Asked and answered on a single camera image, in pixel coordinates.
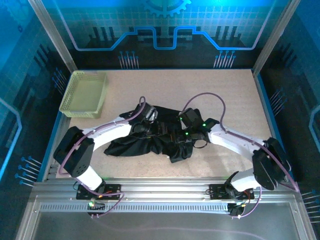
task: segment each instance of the enclosure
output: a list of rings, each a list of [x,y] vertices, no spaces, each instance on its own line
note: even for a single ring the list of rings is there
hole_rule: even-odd
[[[2,1],[0,238],[317,239],[319,11],[311,0]],[[59,111],[74,71],[106,75],[100,118]],[[172,163],[154,153],[106,156],[106,145],[91,166],[126,197],[92,220],[75,180],[57,173],[53,153],[67,129],[112,121],[140,96],[180,111],[202,92],[223,98],[229,128],[280,142],[300,193],[264,189],[252,215],[231,220],[212,213],[230,201],[204,192],[251,168],[244,157],[209,144]],[[223,111],[212,96],[191,107],[205,119]]]

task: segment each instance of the gear logo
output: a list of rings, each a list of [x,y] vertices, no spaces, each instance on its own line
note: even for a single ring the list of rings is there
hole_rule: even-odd
[[[29,3],[27,0],[2,0],[2,6],[17,22],[19,32],[23,31],[23,25],[29,17]]]
[[[186,10],[186,5],[191,4],[190,0],[142,0],[145,10],[157,17],[173,17],[174,14],[180,14],[181,10]]]

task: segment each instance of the yellow basket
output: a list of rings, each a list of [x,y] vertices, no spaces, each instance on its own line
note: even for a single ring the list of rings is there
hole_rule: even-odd
[[[106,93],[105,71],[74,71],[59,110],[69,118],[97,119],[101,116]]]

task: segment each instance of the black cloth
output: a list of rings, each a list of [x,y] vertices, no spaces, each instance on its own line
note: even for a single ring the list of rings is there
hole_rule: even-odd
[[[178,110],[173,110],[161,106],[154,106],[158,111],[158,116],[154,125],[163,122],[166,124],[168,132],[181,131],[181,123],[178,119]],[[127,118],[129,112],[123,113],[120,117]],[[140,156],[153,152],[155,154],[165,154],[169,156],[172,163],[176,163],[190,158],[193,152],[194,142],[174,143],[170,134],[154,135],[150,137],[140,137],[128,135],[115,139],[109,147],[104,151],[106,155],[131,157]]]

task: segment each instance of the particle board surface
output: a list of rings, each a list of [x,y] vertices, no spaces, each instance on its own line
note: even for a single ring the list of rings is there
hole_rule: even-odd
[[[249,69],[109,70],[107,79],[101,118],[72,118],[70,127],[92,128],[112,121],[119,114],[133,110],[140,96],[145,96],[151,105],[182,110],[194,95],[213,92],[225,101],[226,127],[262,139],[271,136]],[[189,106],[198,108],[204,120],[219,120],[223,110],[222,103],[212,95],[200,96]],[[252,168],[248,159],[213,144],[194,148],[191,158],[177,163],[171,163],[166,155],[154,153],[106,156],[107,146],[98,148],[91,160],[91,166],[102,177],[228,177],[235,171]]]

